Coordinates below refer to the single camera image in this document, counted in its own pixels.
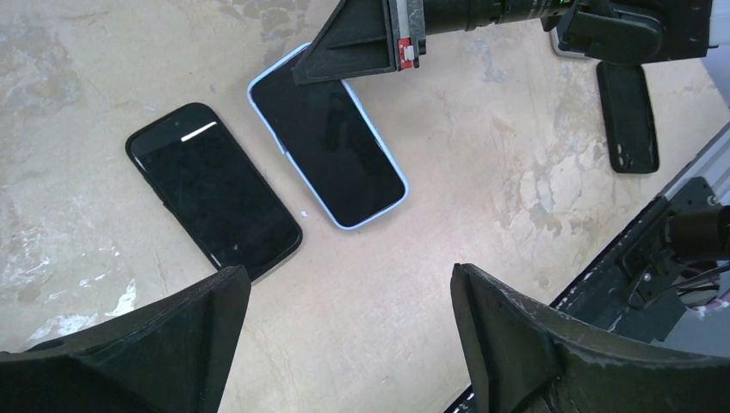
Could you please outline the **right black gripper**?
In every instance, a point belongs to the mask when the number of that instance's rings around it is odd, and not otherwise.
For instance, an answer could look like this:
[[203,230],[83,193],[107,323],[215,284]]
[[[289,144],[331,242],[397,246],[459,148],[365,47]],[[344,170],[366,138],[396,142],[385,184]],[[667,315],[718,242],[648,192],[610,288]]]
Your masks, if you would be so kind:
[[564,14],[565,3],[550,0],[341,0],[292,73],[297,84],[310,84],[417,68],[428,35],[553,23]]

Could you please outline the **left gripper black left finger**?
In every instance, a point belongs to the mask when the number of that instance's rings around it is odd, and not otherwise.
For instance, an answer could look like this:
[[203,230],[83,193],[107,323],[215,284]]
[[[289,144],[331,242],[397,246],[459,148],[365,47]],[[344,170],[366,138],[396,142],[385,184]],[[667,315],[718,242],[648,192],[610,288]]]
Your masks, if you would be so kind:
[[215,412],[251,282],[223,268],[86,330],[1,355],[4,412]]

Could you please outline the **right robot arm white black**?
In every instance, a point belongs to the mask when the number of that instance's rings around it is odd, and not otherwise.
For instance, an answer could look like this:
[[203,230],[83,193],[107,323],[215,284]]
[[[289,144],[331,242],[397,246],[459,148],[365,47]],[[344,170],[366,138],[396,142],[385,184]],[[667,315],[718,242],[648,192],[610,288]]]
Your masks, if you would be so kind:
[[429,35],[538,20],[560,46],[639,65],[706,55],[717,1],[341,1],[293,69],[298,84],[418,67]]

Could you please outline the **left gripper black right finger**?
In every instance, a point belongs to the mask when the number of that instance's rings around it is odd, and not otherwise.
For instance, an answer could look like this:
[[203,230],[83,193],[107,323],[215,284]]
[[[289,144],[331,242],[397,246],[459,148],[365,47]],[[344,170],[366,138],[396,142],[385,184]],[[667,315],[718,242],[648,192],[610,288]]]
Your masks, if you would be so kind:
[[472,264],[451,298],[479,412],[726,412],[729,361],[587,324]]

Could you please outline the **black phone case edge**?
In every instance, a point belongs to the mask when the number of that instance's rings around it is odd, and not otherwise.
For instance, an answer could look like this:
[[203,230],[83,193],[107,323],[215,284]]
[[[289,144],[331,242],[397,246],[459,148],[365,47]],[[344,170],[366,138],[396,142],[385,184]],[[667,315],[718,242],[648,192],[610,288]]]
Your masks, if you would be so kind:
[[639,65],[597,65],[611,168],[620,174],[658,171],[659,148],[646,76]]

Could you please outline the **black phone with camera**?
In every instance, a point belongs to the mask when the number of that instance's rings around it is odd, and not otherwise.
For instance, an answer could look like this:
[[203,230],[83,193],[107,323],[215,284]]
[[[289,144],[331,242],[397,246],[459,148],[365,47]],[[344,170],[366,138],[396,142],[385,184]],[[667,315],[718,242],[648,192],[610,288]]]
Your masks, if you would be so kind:
[[303,231],[207,105],[188,103],[133,133],[126,153],[217,268],[256,280],[291,256]]

